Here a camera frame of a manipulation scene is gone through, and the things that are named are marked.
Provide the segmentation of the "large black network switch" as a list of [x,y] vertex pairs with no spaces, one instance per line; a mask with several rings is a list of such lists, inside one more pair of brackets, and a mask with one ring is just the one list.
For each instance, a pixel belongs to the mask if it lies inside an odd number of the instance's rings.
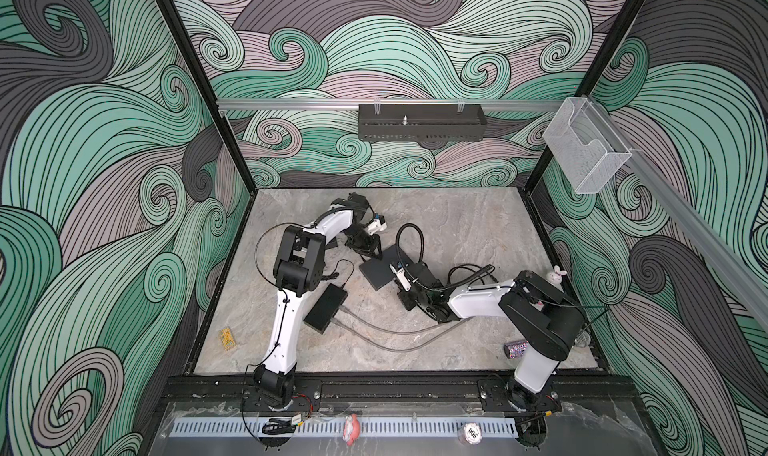
[[380,258],[371,258],[363,262],[360,272],[374,291],[379,291],[396,280],[399,261],[394,246],[383,251]]

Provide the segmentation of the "small black ribbed switch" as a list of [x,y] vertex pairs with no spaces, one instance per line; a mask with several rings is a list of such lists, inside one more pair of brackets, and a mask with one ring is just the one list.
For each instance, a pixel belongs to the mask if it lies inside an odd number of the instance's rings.
[[324,334],[347,297],[345,289],[329,284],[304,317],[304,324],[318,334]]

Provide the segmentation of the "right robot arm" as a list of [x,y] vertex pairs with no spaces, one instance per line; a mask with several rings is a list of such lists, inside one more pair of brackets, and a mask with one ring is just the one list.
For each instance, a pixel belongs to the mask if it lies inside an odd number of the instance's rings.
[[398,296],[437,323],[472,318],[507,318],[528,343],[513,373],[509,391],[529,399],[544,392],[587,326],[585,308],[538,274],[524,270],[515,278],[489,284],[495,267],[477,267],[461,281],[443,284],[424,262],[424,235],[417,225],[398,229],[390,265]]

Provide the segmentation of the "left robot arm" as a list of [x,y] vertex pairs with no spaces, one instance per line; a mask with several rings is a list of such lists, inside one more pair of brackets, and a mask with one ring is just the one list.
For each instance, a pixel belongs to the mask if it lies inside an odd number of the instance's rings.
[[328,244],[343,235],[346,247],[356,254],[380,259],[379,233],[386,229],[386,221],[365,196],[351,193],[334,200],[308,224],[284,222],[277,226],[284,232],[273,277],[266,280],[276,290],[276,314],[268,349],[253,378],[256,388],[270,401],[287,405],[293,399],[300,326],[308,312],[308,297],[323,280]]

